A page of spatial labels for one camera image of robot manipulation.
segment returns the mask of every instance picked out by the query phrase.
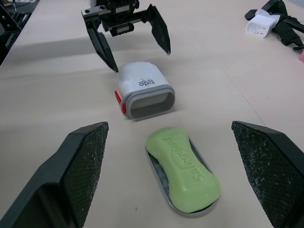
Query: textured gripper pad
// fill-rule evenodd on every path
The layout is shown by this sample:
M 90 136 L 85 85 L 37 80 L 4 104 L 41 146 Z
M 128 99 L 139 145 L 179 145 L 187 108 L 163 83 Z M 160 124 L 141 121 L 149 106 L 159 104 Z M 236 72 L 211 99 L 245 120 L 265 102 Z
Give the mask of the textured gripper pad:
M 104 127 L 85 138 L 63 178 L 63 187 L 79 227 L 86 221 L 99 180 L 108 132 L 107 123 L 102 124 Z
M 284 228 L 304 193 L 304 178 L 267 137 L 233 123 L 248 181 L 275 228 Z

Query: printed logo on container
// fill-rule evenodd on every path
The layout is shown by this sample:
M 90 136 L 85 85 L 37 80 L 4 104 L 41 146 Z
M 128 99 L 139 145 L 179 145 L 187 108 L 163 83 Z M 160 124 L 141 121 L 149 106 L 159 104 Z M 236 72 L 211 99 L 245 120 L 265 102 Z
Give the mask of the printed logo on container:
M 171 157 L 176 166 L 181 170 L 188 170 L 194 180 L 206 183 L 205 177 L 188 157 L 187 149 L 179 148 L 170 138 L 163 140 L 171 147 Z
M 141 82 L 138 82 L 138 84 L 139 84 L 140 86 L 147 86 L 147 85 L 149 85 L 149 84 L 155 84 L 155 83 L 153 82 L 153 80 L 148 79 L 147 81 L 146 81 L 146 80 L 143 80 L 143 81 L 141 81 Z

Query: white plastic container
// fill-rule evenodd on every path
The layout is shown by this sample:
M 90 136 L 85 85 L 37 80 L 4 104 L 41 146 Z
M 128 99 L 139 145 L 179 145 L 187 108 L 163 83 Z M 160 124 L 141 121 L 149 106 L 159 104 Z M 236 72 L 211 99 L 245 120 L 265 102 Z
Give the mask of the white plastic container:
M 170 110 L 175 92 L 159 69 L 148 62 L 124 66 L 118 77 L 121 97 L 115 91 L 122 113 L 132 119 L 151 117 Z
M 96 6 L 96 0 L 88 0 L 88 1 L 91 8 Z

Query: black cable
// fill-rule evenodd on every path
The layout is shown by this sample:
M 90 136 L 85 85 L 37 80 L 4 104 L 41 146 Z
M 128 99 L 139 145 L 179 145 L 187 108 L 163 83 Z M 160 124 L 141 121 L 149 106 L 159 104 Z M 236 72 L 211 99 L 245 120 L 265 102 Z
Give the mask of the black cable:
M 18 9 L 18 8 L 20 8 L 22 6 L 25 6 L 25 5 L 29 4 L 29 3 L 31 3 L 31 0 L 29 0 L 29 2 L 27 2 L 27 3 L 25 3 L 25 4 L 21 5 L 21 6 L 17 6 L 16 8 Z

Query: table surface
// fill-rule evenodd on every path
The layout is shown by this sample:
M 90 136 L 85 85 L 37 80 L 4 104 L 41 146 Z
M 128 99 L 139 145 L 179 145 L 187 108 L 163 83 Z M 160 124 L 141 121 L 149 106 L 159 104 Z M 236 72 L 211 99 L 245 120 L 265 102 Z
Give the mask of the table surface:
M 124 118 L 116 74 L 95 53 L 80 10 L 83 0 L 41 0 L 0 68 L 0 218 L 35 170 L 79 127 L 108 121 L 101 177 L 85 227 L 270 228 L 252 191 L 231 131 L 233 120 L 286 133 L 304 150 L 304 64 L 275 34 L 244 34 L 244 14 L 266 0 L 154 0 L 169 29 L 172 54 L 148 24 L 107 35 L 119 67 L 155 64 L 176 92 L 172 112 Z M 140 9 L 150 2 L 141 1 Z M 304 21 L 304 9 L 286 2 Z M 188 130 L 218 177 L 222 195 L 201 218 L 175 213 L 144 150 L 152 132 Z

